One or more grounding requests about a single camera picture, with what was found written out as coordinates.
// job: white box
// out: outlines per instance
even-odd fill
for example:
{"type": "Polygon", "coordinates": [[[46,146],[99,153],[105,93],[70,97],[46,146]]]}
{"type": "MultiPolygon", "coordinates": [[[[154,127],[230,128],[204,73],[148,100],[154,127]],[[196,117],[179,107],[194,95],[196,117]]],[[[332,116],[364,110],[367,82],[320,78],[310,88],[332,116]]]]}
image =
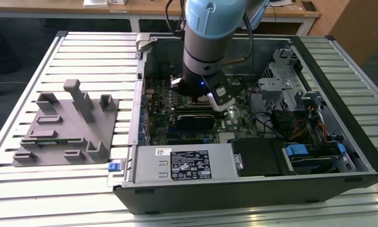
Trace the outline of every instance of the white box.
{"type": "Polygon", "coordinates": [[[106,0],[83,0],[83,8],[102,8],[107,7],[106,0]]]}
{"type": "Polygon", "coordinates": [[[107,0],[109,4],[124,5],[128,0],[107,0]]]}

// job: barcode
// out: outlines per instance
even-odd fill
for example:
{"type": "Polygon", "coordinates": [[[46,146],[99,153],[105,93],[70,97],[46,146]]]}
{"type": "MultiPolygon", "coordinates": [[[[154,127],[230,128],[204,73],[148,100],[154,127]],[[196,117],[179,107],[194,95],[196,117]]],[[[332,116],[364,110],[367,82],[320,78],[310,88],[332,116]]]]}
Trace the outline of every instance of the barcode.
{"type": "Polygon", "coordinates": [[[155,155],[168,155],[170,154],[170,148],[156,148],[155,149],[155,155]]]}

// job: slotted metal surface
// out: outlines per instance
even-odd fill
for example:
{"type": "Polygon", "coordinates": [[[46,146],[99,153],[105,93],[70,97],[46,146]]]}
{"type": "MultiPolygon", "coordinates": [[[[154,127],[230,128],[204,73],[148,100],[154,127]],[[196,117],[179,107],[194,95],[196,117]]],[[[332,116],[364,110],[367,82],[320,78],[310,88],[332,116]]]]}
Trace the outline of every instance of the slotted metal surface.
{"type": "MultiPolygon", "coordinates": [[[[19,139],[27,131],[27,123],[33,120],[37,111],[33,103],[37,94],[46,90],[54,91],[58,99],[70,98],[69,94],[58,89],[66,78],[79,79],[82,90],[89,92],[91,98],[106,93],[119,100],[110,159],[126,156],[131,89],[134,88],[130,83],[135,79],[135,66],[110,66],[107,62],[97,67],[81,64],[83,60],[95,59],[110,59],[114,62],[111,64],[119,64],[127,60],[131,64],[135,55],[134,46],[128,44],[134,39],[135,35],[128,33],[70,32],[65,40],[61,38],[54,41],[53,50],[46,54],[47,61],[42,62],[41,70],[37,71],[41,73],[37,73],[27,85],[30,93],[26,94],[25,101],[22,98],[19,100],[18,114],[17,116],[11,114],[9,117],[9,123],[6,123],[9,130],[6,133],[0,133],[0,138],[2,137],[2,143],[0,143],[0,227],[115,227],[120,225],[182,227],[247,226],[251,224],[294,227],[367,226],[368,224],[378,226],[378,184],[366,189],[350,190],[323,203],[134,216],[128,214],[126,207],[107,187],[106,164],[23,168],[10,166],[14,149],[18,147],[19,139]],[[95,45],[63,46],[65,41],[95,41],[90,43],[95,45]],[[107,46],[105,45],[107,41],[124,41],[126,44],[107,46]],[[67,59],[78,61],[77,63],[58,61],[67,59]]],[[[371,86],[366,76],[350,67],[343,54],[324,38],[302,38],[302,40],[318,63],[324,65],[323,72],[378,148],[376,88],[371,86]]]]}

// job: desk leg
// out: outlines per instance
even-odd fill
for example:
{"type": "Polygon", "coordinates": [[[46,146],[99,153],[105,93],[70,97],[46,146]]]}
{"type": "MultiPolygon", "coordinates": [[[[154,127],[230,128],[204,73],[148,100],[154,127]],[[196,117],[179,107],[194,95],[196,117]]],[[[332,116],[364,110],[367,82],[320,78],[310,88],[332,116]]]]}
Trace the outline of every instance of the desk leg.
{"type": "Polygon", "coordinates": [[[139,32],[139,15],[128,15],[131,32],[139,32]]]}
{"type": "Polygon", "coordinates": [[[314,21],[315,21],[314,17],[304,18],[304,20],[303,20],[303,22],[302,22],[302,24],[298,28],[296,35],[307,35],[310,28],[312,27],[314,21]]]}

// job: blue tab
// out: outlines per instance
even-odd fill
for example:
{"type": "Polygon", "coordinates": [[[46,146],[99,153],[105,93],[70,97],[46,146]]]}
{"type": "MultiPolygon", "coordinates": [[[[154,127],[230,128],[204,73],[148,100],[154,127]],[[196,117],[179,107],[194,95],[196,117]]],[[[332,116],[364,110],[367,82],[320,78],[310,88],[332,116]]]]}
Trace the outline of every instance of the blue tab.
{"type": "Polygon", "coordinates": [[[290,144],[284,151],[287,153],[287,156],[290,155],[307,155],[307,148],[303,144],[290,144]]]}
{"type": "Polygon", "coordinates": [[[109,163],[107,171],[109,172],[118,172],[118,171],[120,171],[120,163],[109,163]]]}
{"type": "Polygon", "coordinates": [[[338,143],[338,149],[339,149],[342,154],[346,152],[346,148],[344,148],[344,145],[342,143],[338,143]]]}

